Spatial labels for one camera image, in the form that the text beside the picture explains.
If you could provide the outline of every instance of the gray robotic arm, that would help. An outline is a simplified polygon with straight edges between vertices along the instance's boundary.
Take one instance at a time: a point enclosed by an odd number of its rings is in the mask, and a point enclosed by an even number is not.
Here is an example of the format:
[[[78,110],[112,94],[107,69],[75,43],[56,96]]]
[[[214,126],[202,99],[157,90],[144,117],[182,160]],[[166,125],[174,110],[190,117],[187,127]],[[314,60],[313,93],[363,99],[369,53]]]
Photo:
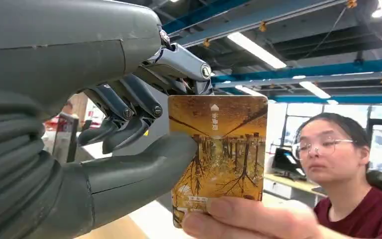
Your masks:
[[[138,155],[61,166],[42,151],[42,122],[69,96],[84,91],[107,116],[80,144],[103,141],[111,152],[163,113],[142,81],[166,94],[212,94],[210,73],[148,8],[0,0],[0,239],[86,234],[168,192],[195,154],[178,133]]]

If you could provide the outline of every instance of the woman's hand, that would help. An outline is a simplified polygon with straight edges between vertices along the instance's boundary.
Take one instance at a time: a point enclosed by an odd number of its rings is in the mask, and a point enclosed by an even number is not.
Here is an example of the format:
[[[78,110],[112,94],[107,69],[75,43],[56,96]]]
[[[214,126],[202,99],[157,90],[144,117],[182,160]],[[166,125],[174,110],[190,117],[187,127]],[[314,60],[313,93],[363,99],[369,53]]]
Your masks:
[[[325,239],[313,210],[298,201],[262,202],[221,197],[207,203],[211,216],[190,213],[184,231],[197,239]]]

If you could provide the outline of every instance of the red shirt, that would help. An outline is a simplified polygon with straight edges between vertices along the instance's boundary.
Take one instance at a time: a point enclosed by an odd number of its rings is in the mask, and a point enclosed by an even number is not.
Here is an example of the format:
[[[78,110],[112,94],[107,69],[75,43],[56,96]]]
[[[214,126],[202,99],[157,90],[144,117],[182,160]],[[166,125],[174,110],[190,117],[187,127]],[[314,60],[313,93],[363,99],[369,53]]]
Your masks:
[[[372,188],[361,203],[344,219],[329,221],[330,200],[321,200],[314,211],[321,225],[355,238],[382,239],[382,191]]]

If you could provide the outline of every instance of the table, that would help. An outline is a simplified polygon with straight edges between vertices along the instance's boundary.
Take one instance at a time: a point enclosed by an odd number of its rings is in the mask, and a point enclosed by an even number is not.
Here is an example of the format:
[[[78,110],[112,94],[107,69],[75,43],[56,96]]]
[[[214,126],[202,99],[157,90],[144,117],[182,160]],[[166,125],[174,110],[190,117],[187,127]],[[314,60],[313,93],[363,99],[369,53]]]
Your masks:
[[[321,199],[327,197],[312,190],[317,187],[319,186],[306,181],[293,181],[273,174],[264,175],[265,191],[286,199],[299,200],[311,207],[314,207]]]
[[[263,193],[263,203],[285,201]],[[157,201],[132,212],[117,221],[76,239],[192,239],[172,223],[171,212]]]

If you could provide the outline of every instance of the card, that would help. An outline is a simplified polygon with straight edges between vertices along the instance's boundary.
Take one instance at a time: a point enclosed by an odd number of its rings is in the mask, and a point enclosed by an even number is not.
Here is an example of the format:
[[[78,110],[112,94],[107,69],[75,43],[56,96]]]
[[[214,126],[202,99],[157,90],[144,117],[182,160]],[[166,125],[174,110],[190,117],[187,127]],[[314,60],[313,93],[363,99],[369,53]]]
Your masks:
[[[171,132],[188,133],[198,151],[172,189],[174,225],[205,212],[223,195],[262,200],[266,149],[266,97],[169,96]]]

